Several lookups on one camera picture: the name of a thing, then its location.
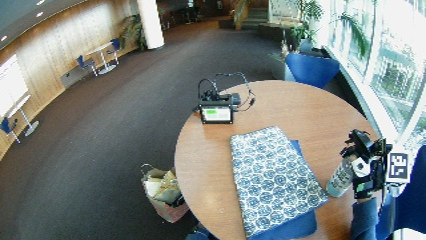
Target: blue chair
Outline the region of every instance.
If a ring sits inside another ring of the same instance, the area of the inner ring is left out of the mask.
[[[378,240],[398,229],[408,228],[426,234],[426,145],[416,153],[410,183],[402,194],[394,198],[386,196],[384,206],[375,226]]]
[[[90,67],[90,68],[91,68],[91,71],[93,71],[93,73],[94,73],[94,76],[97,76],[95,69],[94,69],[94,61],[93,61],[93,59],[89,58],[87,60],[82,61],[82,56],[79,55],[75,60],[77,60],[77,62],[78,62],[79,67],[81,67],[82,69],[86,69],[87,67]]]
[[[113,50],[106,50],[107,54],[114,54],[115,57],[115,63],[118,64],[118,58],[117,58],[117,51],[119,50],[119,39],[114,38],[110,39]]]
[[[284,58],[295,82],[323,88],[339,71],[339,62],[331,58],[290,53]]]
[[[13,124],[10,125],[9,124],[9,119],[6,117],[2,118],[2,121],[1,121],[1,125],[0,125],[0,129],[5,132],[5,135],[9,135],[12,133],[13,137],[14,137],[14,140],[17,143],[21,143],[18,141],[18,138],[13,132],[13,129],[16,127],[16,124],[17,124],[17,119],[14,119],[13,121]]]

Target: bottle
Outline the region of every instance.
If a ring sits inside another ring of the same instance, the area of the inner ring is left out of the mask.
[[[326,190],[332,197],[340,197],[350,187],[352,180],[351,162],[348,157],[344,157],[338,165],[332,176],[328,179]]]

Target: dark carpet floor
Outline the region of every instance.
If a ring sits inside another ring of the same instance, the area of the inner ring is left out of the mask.
[[[155,214],[141,165],[173,166],[198,81],[233,72],[272,79],[267,53],[279,43],[218,29],[217,19],[179,25],[163,38],[162,49],[130,52],[111,72],[75,83],[12,145],[0,162],[1,240],[185,239],[197,220],[189,212],[171,224]],[[229,78],[218,87],[240,83]]]

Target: small round table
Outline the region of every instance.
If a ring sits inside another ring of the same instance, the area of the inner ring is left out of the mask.
[[[298,140],[306,162],[324,188],[340,162],[339,151],[352,129],[372,128],[340,98],[308,85],[279,80],[250,83],[255,103],[234,113],[233,124],[202,124],[194,113],[181,129],[174,165],[181,191],[199,222],[221,240],[246,239],[233,179],[230,136],[276,126]],[[247,97],[246,85],[227,89]],[[352,190],[316,210],[316,231],[304,239],[348,239]]]

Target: white patterned cloth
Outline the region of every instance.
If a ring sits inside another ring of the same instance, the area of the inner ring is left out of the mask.
[[[230,147],[248,238],[314,210],[327,194],[278,127],[231,136]]]

